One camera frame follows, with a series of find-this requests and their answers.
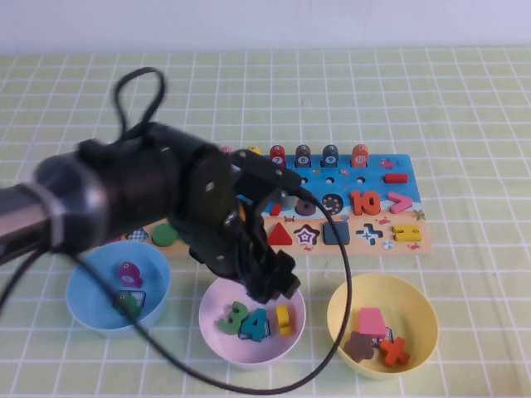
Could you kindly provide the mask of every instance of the green grid mat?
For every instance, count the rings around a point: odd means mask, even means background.
[[[352,256],[353,272],[398,275],[421,289],[441,325],[434,356],[390,381],[355,376],[336,357],[295,396],[531,396],[531,50],[364,49],[219,54],[0,57],[0,186],[79,141],[114,140],[112,84],[139,66],[168,77],[157,120],[233,148],[315,153],[333,142],[407,153],[433,255]],[[126,87],[131,120],[155,81]],[[339,255],[297,257],[304,334],[269,369],[238,371],[204,344],[199,300],[213,275],[172,260],[168,309],[153,330],[209,376],[272,387],[310,372],[331,340],[326,308],[343,282]],[[3,283],[13,265],[0,269]],[[0,397],[227,396],[172,370],[138,338],[108,341],[72,321],[71,266],[46,257],[0,317]]]

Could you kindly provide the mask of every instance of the pink block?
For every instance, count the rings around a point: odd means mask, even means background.
[[[361,308],[358,318],[358,332],[372,338],[385,338],[387,329],[380,308]]]
[[[392,214],[397,214],[413,206],[413,200],[410,197],[405,197],[395,192],[389,192],[387,194],[387,199],[396,203],[396,205],[393,205],[391,209],[389,209]]]

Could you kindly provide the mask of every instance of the blue puzzle background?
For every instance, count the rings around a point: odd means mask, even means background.
[[[362,194],[367,191],[375,191],[380,196],[380,201],[387,200],[389,192],[395,192],[406,197],[410,197],[414,203],[421,203],[421,196],[418,191],[417,180],[413,171],[410,157],[404,154],[371,154],[367,167],[356,168],[350,166],[352,154],[339,155],[337,167],[321,167],[322,154],[312,155],[311,167],[295,167],[295,155],[286,155],[286,168],[294,170],[302,178],[307,179],[304,188],[311,191],[321,202],[325,195],[335,193],[340,195],[345,206],[350,205],[350,192],[360,191]],[[382,161],[392,164],[392,168],[384,168]],[[343,175],[341,171],[347,171],[348,175]],[[383,176],[387,173],[405,173],[408,176],[406,184],[386,184]],[[333,182],[327,182],[328,178],[333,178]],[[273,204],[270,203],[265,209],[265,213],[270,212]]]

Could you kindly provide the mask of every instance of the green circle piece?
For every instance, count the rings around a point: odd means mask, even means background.
[[[155,226],[153,230],[153,235],[151,237],[153,243],[158,247],[168,247],[175,243],[178,235],[177,232],[173,229],[168,223],[159,224]]]

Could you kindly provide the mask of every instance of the white wall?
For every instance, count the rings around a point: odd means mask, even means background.
[[[0,0],[0,53],[521,44],[526,0]]]

